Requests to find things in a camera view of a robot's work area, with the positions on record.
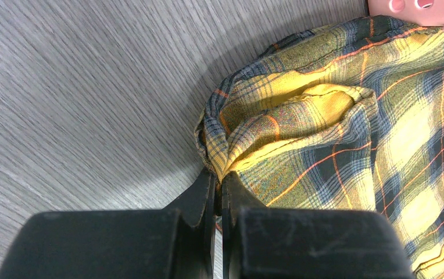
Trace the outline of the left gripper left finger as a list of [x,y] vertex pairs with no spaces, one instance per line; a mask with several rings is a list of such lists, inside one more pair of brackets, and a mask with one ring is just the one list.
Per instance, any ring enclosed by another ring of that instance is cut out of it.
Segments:
[[0,278],[212,278],[215,183],[204,169],[162,209],[35,214]]

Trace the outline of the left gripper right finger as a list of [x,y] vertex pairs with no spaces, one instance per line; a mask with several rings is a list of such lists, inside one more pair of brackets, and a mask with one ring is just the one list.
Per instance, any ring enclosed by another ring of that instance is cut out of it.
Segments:
[[231,173],[221,183],[224,278],[413,278],[376,212],[268,208]]

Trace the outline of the yellow plaid flannel shirt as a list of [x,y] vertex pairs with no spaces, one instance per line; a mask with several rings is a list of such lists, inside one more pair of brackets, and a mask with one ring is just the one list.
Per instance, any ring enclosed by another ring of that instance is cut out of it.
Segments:
[[444,278],[444,31],[360,17],[269,46],[223,80],[198,154],[269,207],[374,210],[416,278]]

